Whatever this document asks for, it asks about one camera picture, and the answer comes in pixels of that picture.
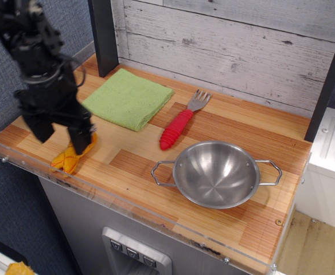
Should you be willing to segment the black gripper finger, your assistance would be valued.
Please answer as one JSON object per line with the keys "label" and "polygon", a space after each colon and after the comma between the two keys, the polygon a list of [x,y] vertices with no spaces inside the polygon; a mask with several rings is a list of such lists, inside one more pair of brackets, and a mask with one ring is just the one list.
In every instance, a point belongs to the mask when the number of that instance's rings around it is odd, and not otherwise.
{"label": "black gripper finger", "polygon": [[52,122],[41,117],[33,115],[22,115],[25,123],[28,125],[34,136],[42,143],[45,143],[54,133]]}
{"label": "black gripper finger", "polygon": [[81,155],[91,144],[91,137],[95,132],[95,125],[72,125],[68,127],[68,132],[76,153]]}

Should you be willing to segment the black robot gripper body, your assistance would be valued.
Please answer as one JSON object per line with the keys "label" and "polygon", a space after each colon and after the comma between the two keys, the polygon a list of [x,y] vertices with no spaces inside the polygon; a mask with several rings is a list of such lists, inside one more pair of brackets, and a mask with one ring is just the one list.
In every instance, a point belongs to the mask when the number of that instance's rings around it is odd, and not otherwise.
{"label": "black robot gripper body", "polygon": [[73,57],[58,57],[42,67],[27,58],[20,62],[20,79],[26,90],[14,92],[20,102],[23,114],[41,116],[66,127],[91,124],[91,114],[76,99],[78,88],[85,79],[77,83],[73,74],[74,67],[85,67]]}

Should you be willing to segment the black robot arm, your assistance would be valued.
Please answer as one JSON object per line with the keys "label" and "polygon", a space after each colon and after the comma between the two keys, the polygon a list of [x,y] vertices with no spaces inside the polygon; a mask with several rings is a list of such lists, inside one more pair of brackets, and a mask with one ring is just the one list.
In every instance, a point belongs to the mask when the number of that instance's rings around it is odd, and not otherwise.
{"label": "black robot arm", "polygon": [[0,42],[18,64],[26,89],[14,92],[25,123],[42,143],[66,126],[75,153],[90,147],[91,113],[77,100],[75,59],[61,53],[60,32],[48,22],[39,1],[0,1]]}

